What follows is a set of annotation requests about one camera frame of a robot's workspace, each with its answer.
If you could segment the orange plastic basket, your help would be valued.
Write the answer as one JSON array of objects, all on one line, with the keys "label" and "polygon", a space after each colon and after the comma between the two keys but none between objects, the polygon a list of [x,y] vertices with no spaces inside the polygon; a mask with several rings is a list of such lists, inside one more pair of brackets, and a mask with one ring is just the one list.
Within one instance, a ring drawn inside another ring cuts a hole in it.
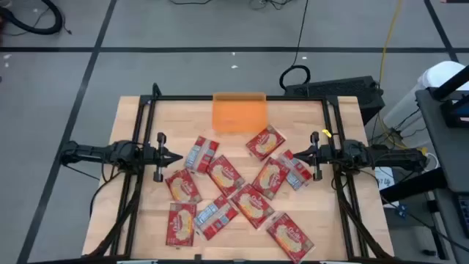
[{"label": "orange plastic basket", "polygon": [[263,92],[213,94],[212,127],[219,133],[257,133],[268,125]]}]

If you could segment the white bin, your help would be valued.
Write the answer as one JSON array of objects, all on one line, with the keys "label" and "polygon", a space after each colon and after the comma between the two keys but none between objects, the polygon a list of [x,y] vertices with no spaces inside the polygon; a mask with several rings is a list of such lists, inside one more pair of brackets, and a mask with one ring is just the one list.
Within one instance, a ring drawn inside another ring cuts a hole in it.
[{"label": "white bin", "polygon": [[415,96],[417,91],[427,87],[439,87],[464,68],[465,66],[458,62],[444,61],[427,69],[417,79],[416,85],[384,116],[383,122],[388,127],[396,127],[407,115],[418,109]]}]

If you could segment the black keyboard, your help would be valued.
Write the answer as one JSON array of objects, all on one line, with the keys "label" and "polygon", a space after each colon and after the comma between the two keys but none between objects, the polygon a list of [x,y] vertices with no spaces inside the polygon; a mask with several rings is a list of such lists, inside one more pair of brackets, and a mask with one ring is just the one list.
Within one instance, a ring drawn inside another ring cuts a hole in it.
[{"label": "black keyboard", "polygon": [[466,237],[469,238],[469,195],[456,194],[455,204],[462,229]]}]

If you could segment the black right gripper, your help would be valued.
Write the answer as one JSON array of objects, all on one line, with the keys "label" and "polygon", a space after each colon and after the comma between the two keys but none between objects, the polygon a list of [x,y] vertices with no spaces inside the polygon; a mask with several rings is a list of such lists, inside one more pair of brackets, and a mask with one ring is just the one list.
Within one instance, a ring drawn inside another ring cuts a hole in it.
[{"label": "black right gripper", "polygon": [[333,151],[330,145],[319,145],[320,135],[317,131],[311,134],[311,143],[307,150],[294,153],[295,159],[302,161],[308,166],[314,167],[314,181],[320,181],[322,179],[322,170],[320,169],[321,164],[326,164],[333,159]]}]

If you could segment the black mesh computer case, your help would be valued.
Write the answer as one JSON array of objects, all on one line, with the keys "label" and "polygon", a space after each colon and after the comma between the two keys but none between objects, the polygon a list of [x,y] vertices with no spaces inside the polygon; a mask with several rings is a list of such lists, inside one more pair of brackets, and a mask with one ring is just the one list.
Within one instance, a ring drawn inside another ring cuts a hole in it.
[{"label": "black mesh computer case", "polygon": [[290,85],[285,88],[284,95],[290,97],[326,95],[356,97],[364,125],[385,106],[383,91],[371,76]]}]

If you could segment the black device blue screen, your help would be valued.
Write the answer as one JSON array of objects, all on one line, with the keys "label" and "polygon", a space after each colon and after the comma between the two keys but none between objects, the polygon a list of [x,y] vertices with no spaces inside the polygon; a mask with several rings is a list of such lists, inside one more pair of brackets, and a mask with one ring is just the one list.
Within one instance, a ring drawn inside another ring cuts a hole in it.
[{"label": "black device blue screen", "polygon": [[449,128],[469,128],[469,96],[446,100],[440,105],[440,110]]}]

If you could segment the white paper sheet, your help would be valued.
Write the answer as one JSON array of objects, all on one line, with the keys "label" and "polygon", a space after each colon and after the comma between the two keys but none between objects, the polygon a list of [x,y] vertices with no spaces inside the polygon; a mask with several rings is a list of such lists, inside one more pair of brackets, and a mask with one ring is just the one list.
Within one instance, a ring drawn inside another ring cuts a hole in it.
[{"label": "white paper sheet", "polygon": [[375,177],[378,179],[380,190],[394,185],[394,176],[390,167],[377,166],[374,170],[374,173]]}]

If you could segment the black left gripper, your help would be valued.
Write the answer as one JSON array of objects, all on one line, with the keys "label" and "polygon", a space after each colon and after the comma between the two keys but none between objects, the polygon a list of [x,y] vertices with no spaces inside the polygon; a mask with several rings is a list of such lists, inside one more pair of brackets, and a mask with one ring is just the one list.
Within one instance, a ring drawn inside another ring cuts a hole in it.
[{"label": "black left gripper", "polygon": [[163,168],[181,160],[183,156],[173,153],[165,147],[166,135],[164,133],[157,133],[157,142],[157,147],[152,147],[149,144],[144,145],[143,161],[145,165],[156,165],[153,180],[160,183],[163,181]]}]

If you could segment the black aluminium table frame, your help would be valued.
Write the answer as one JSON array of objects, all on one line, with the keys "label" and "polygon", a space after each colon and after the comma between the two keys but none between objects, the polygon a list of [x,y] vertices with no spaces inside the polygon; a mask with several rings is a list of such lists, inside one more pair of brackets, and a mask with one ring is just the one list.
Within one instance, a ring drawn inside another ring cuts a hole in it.
[{"label": "black aluminium table frame", "polygon": [[[248,133],[223,134],[212,128],[213,103],[207,97],[188,100],[166,96],[155,104],[152,129],[167,135],[167,147],[174,153],[186,155],[197,137],[204,136],[219,143],[218,152],[225,155],[238,172],[251,182],[262,168],[262,162],[249,154]],[[314,131],[334,129],[324,120],[325,110],[314,100],[270,100],[268,118],[271,125],[286,138],[283,150],[299,152],[310,145]],[[133,228],[134,239],[130,255],[135,259],[191,260],[200,255],[203,260],[285,260],[286,254],[264,229],[255,229],[244,216],[236,216],[211,240],[196,236],[191,247],[180,249],[166,245],[166,229],[172,201],[165,183],[153,180],[154,168],[144,172],[139,211]],[[272,207],[287,213],[310,237],[314,250],[309,260],[345,260],[342,221],[336,192],[331,188],[333,170],[322,168],[323,178],[310,182],[299,190],[283,184]],[[92,252],[104,239],[117,218],[123,177],[118,177],[97,195],[93,214],[84,242],[84,253]],[[372,173],[366,170],[354,178],[361,218],[374,239],[387,253],[392,253],[388,225],[379,189]]]}]

